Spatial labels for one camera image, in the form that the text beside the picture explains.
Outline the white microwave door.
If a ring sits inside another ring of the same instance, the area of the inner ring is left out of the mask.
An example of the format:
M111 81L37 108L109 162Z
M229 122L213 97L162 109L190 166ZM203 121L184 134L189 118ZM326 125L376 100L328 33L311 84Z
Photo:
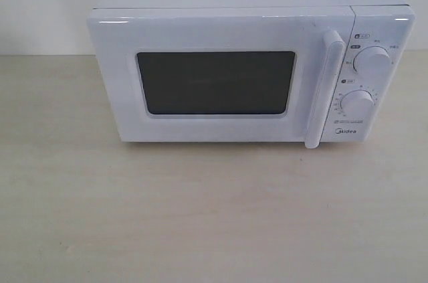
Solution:
M349 7L102 9L88 16L124 142L321 140Z

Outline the lower white timer knob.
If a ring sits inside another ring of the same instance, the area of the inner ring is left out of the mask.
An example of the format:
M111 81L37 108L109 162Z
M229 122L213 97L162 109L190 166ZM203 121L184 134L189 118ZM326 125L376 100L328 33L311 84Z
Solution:
M374 106L372 96L366 90L355 90L345 94L340 101L340 107L346 114L370 112Z

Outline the upper white power knob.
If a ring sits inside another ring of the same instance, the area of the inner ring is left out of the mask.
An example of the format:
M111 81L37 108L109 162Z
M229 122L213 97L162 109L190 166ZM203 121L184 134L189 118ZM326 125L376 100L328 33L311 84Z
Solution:
M353 60L354 71L360 75L387 70L390 66L391 57L381 46L365 48Z

